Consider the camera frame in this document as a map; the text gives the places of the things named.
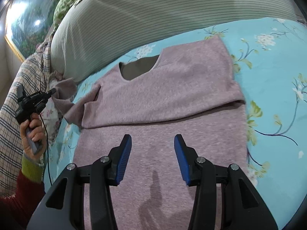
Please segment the red sleeve green cuff forearm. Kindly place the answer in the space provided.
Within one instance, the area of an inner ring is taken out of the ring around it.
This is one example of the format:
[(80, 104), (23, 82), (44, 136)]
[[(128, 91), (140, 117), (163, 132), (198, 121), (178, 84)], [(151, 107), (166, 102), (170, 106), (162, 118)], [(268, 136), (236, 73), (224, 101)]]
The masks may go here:
[(15, 194), (1, 198), (1, 229), (26, 229), (45, 195), (43, 170), (44, 165), (40, 161), (23, 154)]

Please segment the person's left hand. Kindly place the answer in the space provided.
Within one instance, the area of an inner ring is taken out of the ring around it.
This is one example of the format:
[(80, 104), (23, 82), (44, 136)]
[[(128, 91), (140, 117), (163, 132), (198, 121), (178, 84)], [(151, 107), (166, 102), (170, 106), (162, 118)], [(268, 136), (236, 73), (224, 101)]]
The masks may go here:
[[(42, 121), (37, 113), (31, 115), (31, 121), (27, 119), (20, 125), (20, 137), (24, 153), (28, 158), (36, 162), (40, 160), (47, 146), (45, 130), (42, 125)], [(41, 145), (41, 150), (36, 154), (31, 149), (29, 139), (33, 142), (39, 142)]]

